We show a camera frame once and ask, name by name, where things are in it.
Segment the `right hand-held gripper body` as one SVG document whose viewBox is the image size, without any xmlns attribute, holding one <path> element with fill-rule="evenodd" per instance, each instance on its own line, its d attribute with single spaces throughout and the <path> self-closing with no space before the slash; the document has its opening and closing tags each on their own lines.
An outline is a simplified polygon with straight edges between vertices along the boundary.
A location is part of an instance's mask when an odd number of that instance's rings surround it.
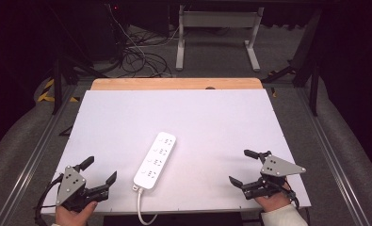
<svg viewBox="0 0 372 226">
<path fill-rule="evenodd" d="M 262 163 L 262 168 L 260 169 L 261 177 L 256 182 L 244 185 L 245 188 L 241 190 L 247 200 L 257 197 L 269 197 L 279 192 L 286 194 L 290 200 L 296 200 L 296 192 L 292 189 L 287 190 L 284 187 L 286 177 L 301 174 L 305 171 L 306 168 L 271 154 L 266 158 L 266 162 Z"/>
</svg>

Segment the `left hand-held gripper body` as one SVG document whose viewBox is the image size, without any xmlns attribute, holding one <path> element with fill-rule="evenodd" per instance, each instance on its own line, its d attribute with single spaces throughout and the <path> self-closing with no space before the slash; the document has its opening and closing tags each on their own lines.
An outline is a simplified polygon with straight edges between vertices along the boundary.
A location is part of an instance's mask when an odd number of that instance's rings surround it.
<svg viewBox="0 0 372 226">
<path fill-rule="evenodd" d="M 68 211 L 81 212 L 91 202 L 102 202 L 108 199 L 109 185 L 86 188 L 87 180 L 81 175 L 85 167 L 68 166 L 57 192 L 56 205 Z"/>
</svg>

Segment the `person's left hand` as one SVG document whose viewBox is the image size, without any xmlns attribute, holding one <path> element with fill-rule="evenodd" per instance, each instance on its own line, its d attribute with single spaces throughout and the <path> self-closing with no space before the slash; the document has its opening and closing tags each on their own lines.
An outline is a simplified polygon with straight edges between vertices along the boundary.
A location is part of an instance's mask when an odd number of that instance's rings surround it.
<svg viewBox="0 0 372 226">
<path fill-rule="evenodd" d="M 56 208 L 56 224 L 58 226 L 87 226 L 87 221 L 97 205 L 98 202 L 91 202 L 79 213 L 58 206 Z"/>
</svg>

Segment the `person's right hand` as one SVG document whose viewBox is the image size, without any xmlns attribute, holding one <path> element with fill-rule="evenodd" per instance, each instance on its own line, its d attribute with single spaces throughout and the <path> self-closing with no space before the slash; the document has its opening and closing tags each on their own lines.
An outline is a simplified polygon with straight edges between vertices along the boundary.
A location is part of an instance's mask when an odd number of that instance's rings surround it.
<svg viewBox="0 0 372 226">
<path fill-rule="evenodd" d="M 286 194 L 279 192 L 269 197 L 257 197 L 254 199 L 263 210 L 268 213 L 283 208 L 291 203 Z"/>
</svg>

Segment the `white power strip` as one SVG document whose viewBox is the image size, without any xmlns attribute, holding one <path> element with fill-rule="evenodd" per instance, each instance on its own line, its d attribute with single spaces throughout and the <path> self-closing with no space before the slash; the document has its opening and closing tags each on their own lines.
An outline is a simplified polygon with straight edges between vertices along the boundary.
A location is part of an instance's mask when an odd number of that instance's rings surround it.
<svg viewBox="0 0 372 226">
<path fill-rule="evenodd" d="M 134 190 L 152 189 L 175 146 L 176 136 L 160 132 L 144 157 L 134 177 Z"/>
</svg>

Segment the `yellow black hazard tape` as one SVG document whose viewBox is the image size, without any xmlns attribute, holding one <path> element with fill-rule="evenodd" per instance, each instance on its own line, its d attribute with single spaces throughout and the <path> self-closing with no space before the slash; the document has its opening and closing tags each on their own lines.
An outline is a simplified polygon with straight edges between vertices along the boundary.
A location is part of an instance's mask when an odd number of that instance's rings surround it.
<svg viewBox="0 0 372 226">
<path fill-rule="evenodd" d="M 49 91 L 54 85 L 54 78 L 50 78 L 48 82 L 45 84 L 43 91 L 41 92 L 41 95 L 39 96 L 37 102 L 54 102 L 55 97 L 54 96 L 49 96 Z M 70 102 L 71 103 L 78 103 L 80 102 L 81 98 L 80 97 L 71 97 Z"/>
</svg>

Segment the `black metal stand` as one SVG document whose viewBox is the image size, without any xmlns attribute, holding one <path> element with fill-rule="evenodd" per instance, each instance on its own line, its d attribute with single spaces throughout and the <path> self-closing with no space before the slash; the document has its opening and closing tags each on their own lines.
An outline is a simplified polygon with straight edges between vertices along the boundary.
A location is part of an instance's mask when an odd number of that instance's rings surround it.
<svg viewBox="0 0 372 226">
<path fill-rule="evenodd" d="M 103 78 L 104 76 L 92 68 L 91 61 L 54 9 L 51 6 L 47 6 L 47 9 L 50 12 L 50 27 L 48 28 L 50 35 L 48 38 L 56 56 L 53 65 L 55 98 L 53 114 L 56 115 L 65 103 L 62 91 L 62 79 L 65 79 L 69 86 L 76 85 L 78 71 L 75 68 L 79 68 L 85 75 L 96 78 Z"/>
<path fill-rule="evenodd" d="M 302 35 L 297 51 L 289 62 L 289 65 L 278 72 L 270 73 L 267 78 L 261 80 L 263 84 L 269 84 L 291 72 L 295 73 L 295 77 L 292 80 L 292 84 L 295 88 L 302 88 L 306 82 L 310 80 L 309 108 L 315 117 L 317 116 L 316 100 L 319 75 L 317 63 L 314 60 L 311 47 L 315 39 L 321 12 L 321 9 L 316 9 L 313 13 Z"/>
</svg>

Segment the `black computer case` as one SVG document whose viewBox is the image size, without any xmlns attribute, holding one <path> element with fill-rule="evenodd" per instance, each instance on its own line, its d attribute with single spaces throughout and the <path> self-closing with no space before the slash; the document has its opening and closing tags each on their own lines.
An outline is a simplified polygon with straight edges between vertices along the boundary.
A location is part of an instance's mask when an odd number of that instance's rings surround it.
<svg viewBox="0 0 372 226">
<path fill-rule="evenodd" d="M 93 61 L 122 58 L 123 38 L 107 5 L 86 3 L 79 11 L 81 33 Z"/>
</svg>

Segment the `aluminium floor rail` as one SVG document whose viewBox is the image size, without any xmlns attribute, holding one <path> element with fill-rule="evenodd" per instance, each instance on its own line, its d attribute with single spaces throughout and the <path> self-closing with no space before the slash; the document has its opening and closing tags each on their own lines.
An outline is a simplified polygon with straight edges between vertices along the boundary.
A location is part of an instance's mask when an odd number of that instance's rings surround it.
<svg viewBox="0 0 372 226">
<path fill-rule="evenodd" d="M 52 114 L 49 121 L 44 127 L 40 139 L 33 149 L 28 161 L 24 165 L 19 177 L 11 189 L 9 196 L 0 211 L 0 226 L 8 226 L 14 211 L 16 210 L 21 198 L 23 197 L 37 167 L 40 163 L 46 148 L 51 140 L 52 133 L 54 132 L 58 121 L 61 118 L 62 112 L 64 111 L 67 103 L 70 101 L 74 91 L 76 89 L 75 85 L 69 85 L 63 91 L 63 97 L 61 98 L 61 105 L 57 111 Z"/>
<path fill-rule="evenodd" d="M 353 218 L 356 226 L 370 226 L 370 223 L 365 215 L 365 212 L 358 201 L 358 198 L 351 186 L 348 177 L 345 174 L 337 156 L 335 155 L 334 149 L 329 142 L 328 137 L 318 119 L 317 116 L 313 114 L 309 106 L 309 99 L 305 91 L 301 88 L 296 88 L 296 93 L 299 96 L 308 118 L 314 127 L 315 134 L 318 137 L 318 142 L 321 146 L 321 152 L 323 153 L 326 162 L 332 172 L 332 176 L 340 190 L 340 193 L 347 205 L 348 211 Z"/>
</svg>

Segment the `white metal desk frame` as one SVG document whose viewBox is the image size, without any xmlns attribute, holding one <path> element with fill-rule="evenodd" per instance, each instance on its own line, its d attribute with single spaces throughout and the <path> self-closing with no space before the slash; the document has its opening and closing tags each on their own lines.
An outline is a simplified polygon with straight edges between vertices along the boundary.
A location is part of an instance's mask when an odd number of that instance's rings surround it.
<svg viewBox="0 0 372 226">
<path fill-rule="evenodd" d="M 244 41 L 252 69 L 255 72 L 261 70 L 257 56 L 254 52 L 254 43 L 264 15 L 264 8 L 258 8 L 253 12 L 230 12 L 230 11 L 189 11 L 185 5 L 179 7 L 178 44 L 175 69 L 181 71 L 184 68 L 185 59 L 185 27 L 229 27 L 251 28 L 251 36 Z"/>
</svg>

